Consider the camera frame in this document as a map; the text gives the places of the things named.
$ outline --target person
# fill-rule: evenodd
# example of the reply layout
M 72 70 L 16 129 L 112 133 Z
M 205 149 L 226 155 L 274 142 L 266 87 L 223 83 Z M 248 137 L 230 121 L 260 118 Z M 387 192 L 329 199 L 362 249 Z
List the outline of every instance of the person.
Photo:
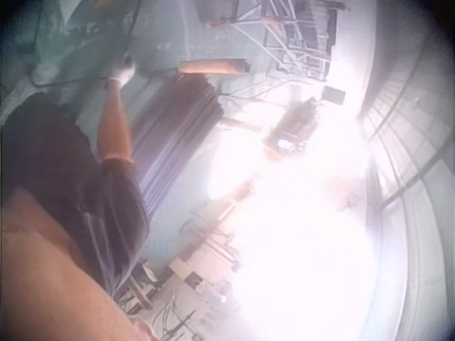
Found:
M 87 137 L 45 94 L 29 97 L 1 132 L 1 333 L 7 340 L 156 340 L 112 300 L 149 236 L 120 100 L 124 59 Z

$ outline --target wall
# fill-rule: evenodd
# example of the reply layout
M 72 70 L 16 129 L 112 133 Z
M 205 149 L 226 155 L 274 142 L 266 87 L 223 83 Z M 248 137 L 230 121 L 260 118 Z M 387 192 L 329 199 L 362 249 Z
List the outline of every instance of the wall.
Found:
M 395 41 L 376 52 L 389 68 L 363 118 L 382 243 L 362 340 L 438 340 L 455 317 L 453 51 L 411 4 L 386 1 L 385 13 Z

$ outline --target shirt sleeve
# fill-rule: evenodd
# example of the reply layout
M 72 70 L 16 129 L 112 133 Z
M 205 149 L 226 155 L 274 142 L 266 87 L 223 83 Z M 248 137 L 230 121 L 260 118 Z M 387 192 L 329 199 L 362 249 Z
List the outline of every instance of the shirt sleeve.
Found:
M 132 163 L 119 158 L 103 161 L 102 182 L 103 218 L 115 292 L 139 258 L 139 250 L 149 236 L 149 223 Z

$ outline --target metal frame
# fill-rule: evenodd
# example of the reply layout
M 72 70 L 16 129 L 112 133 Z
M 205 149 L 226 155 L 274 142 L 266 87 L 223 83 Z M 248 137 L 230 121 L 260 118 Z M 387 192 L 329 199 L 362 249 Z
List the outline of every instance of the metal frame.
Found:
M 318 33 L 315 20 L 297 18 L 293 0 L 261 0 L 242 14 L 238 13 L 239 7 L 240 0 L 234 1 L 231 19 L 209 22 L 207 26 L 232 26 L 273 58 L 280 72 L 320 82 L 326 81 L 326 65 L 331 62 L 331 56 L 325 51 L 328 33 Z M 328 13 L 328 7 L 323 1 L 310 0 L 310 7 L 312 11 L 318 8 Z M 250 34 L 245 26 L 263 27 L 263 41 Z M 317 49 L 307 46 L 300 26 L 315 28 L 318 37 Z M 269 42 L 269 36 L 274 39 L 273 45 Z

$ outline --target skin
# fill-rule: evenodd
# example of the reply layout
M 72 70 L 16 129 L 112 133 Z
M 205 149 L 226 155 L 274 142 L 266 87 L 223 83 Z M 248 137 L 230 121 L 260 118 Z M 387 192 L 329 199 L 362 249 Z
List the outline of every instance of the skin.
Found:
M 98 146 L 103 159 L 132 162 L 119 92 L 119 83 L 111 81 Z M 1 330 L 7 340 L 157 340 L 86 274 L 74 241 L 30 193 L 15 191 L 1 223 Z

